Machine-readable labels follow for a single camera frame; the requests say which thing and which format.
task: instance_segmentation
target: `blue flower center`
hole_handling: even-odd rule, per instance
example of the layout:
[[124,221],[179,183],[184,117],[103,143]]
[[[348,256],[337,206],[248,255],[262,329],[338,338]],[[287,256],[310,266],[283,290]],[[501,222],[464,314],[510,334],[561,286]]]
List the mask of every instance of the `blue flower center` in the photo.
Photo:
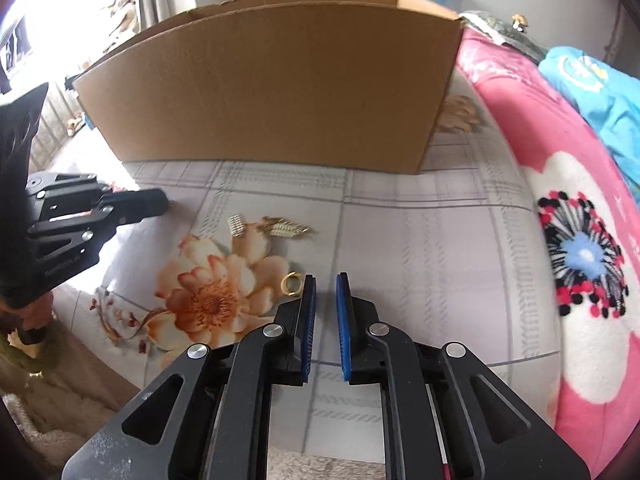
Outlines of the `blue flower center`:
[[570,269],[580,270],[590,280],[606,273],[602,263],[604,250],[585,233],[576,233],[572,240],[564,240],[560,247],[566,252],[564,263]]

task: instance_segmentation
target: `gold ring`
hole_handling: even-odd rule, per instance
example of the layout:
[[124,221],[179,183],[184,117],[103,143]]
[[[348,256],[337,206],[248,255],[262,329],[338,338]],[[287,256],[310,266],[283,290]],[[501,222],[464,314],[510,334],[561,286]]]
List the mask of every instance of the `gold ring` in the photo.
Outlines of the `gold ring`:
[[[298,290],[296,290],[296,291],[289,290],[289,287],[287,286],[287,284],[289,283],[289,279],[290,278],[296,278],[298,280],[298,282],[300,283],[300,286],[298,287]],[[287,296],[297,296],[297,295],[299,295],[302,292],[302,286],[303,285],[304,285],[304,280],[302,279],[302,274],[300,274],[299,272],[290,272],[280,282],[280,288],[282,290],[282,293],[286,294]]]

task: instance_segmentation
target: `flower print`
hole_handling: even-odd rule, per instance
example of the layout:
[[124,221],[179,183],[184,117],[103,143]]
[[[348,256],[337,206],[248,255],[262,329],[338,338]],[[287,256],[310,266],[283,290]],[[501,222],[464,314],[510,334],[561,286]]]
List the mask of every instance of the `flower print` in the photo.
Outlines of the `flower print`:
[[247,224],[225,256],[215,240],[188,235],[180,256],[158,274],[156,296],[164,312],[146,324],[149,339],[168,351],[165,364],[193,343],[232,344],[273,318],[265,316],[282,296],[289,272],[281,256],[267,256],[269,237]]
[[480,124],[478,108],[473,100],[463,95],[447,95],[438,117],[436,129],[458,129],[471,133],[476,124]]
[[624,316],[629,295],[622,272],[624,257],[607,231],[593,202],[578,192],[551,191],[538,200],[540,221],[556,278],[559,311],[566,316],[572,305],[591,303],[593,317]]

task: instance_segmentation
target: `gold jewelry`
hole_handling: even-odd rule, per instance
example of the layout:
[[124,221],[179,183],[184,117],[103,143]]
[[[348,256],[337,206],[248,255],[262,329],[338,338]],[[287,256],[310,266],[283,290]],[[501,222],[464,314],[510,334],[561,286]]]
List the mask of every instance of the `gold jewelry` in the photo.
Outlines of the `gold jewelry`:
[[296,224],[286,218],[269,216],[262,217],[262,225],[259,229],[268,235],[281,238],[296,238],[311,232],[311,228],[304,224]]
[[231,229],[231,235],[235,237],[240,237],[244,234],[245,231],[245,223],[242,215],[231,215],[228,220],[229,229]]
[[[295,278],[298,280],[299,285],[298,285],[298,290],[296,291],[289,290],[289,280],[291,278]],[[302,274],[300,274],[299,272],[290,272],[280,282],[280,288],[282,290],[282,293],[285,294],[286,296],[298,296],[299,294],[302,293],[302,287],[304,284],[305,284],[305,280],[302,277]]]

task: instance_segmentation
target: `orange flower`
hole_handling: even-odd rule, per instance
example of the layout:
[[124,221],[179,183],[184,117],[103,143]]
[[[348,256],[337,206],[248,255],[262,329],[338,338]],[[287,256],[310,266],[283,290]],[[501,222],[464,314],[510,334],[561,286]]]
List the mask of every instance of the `orange flower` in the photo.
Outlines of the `orange flower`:
[[471,133],[475,124],[480,124],[478,108],[474,102],[463,95],[447,95],[438,117],[437,131],[463,130]]
[[289,272],[281,256],[267,256],[269,237],[258,224],[232,241],[225,256],[215,241],[188,235],[182,253],[158,274],[156,296],[165,300],[165,312],[146,324],[149,339],[168,351],[167,360],[192,343],[212,348],[235,343],[256,327],[282,295],[280,282]]

